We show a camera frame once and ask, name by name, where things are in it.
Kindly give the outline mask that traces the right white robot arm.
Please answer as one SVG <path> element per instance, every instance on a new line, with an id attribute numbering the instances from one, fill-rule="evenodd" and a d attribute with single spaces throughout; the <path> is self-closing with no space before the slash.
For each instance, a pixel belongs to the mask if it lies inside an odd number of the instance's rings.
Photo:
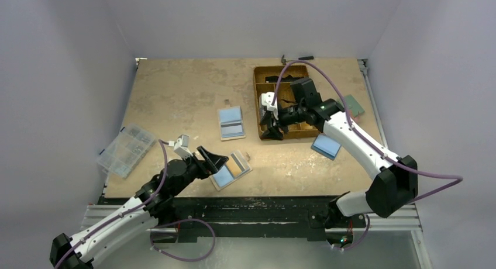
<path id="1" fill-rule="evenodd" d="M 288 126 L 305 122 L 337 141 L 358 161 L 373 180 L 369 189 L 347 192 L 329 202 L 326 223 L 339 223 L 358 214 L 374 213 L 387 218 L 418 195 L 417 163 L 381 146 L 346 115 L 334 99 L 322 100 L 310 78 L 290 83 L 295 101 L 283 108 L 274 92 L 259 96 L 262 139 L 283 140 Z"/>

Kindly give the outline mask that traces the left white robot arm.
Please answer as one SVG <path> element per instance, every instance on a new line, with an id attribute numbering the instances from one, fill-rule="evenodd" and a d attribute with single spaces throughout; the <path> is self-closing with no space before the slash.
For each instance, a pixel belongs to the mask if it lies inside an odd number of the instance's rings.
<path id="1" fill-rule="evenodd" d="M 198 222 L 215 237 L 213 227 L 197 218 L 179 219 L 174 198 L 195 179 L 217 173 L 227 156 L 213 154 L 203 146 L 197 148 L 201 158 L 187 152 L 180 159 L 168 160 L 164 168 L 128 199 L 118 210 L 93 226 L 68 236 L 62 233 L 51 244 L 50 263 L 54 268 L 94 268 L 99 261 L 130 241 L 140 232 Z"/>

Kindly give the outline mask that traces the beige snap card holder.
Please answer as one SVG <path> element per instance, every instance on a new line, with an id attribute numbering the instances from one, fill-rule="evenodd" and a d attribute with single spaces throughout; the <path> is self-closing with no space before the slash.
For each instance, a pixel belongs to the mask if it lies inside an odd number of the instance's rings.
<path id="1" fill-rule="evenodd" d="M 210 180 L 217 191 L 220 191 L 236 180 L 253 170 L 246 155 L 239 150 L 235 150 L 228 156 L 228 161 L 214 175 L 210 176 Z"/>

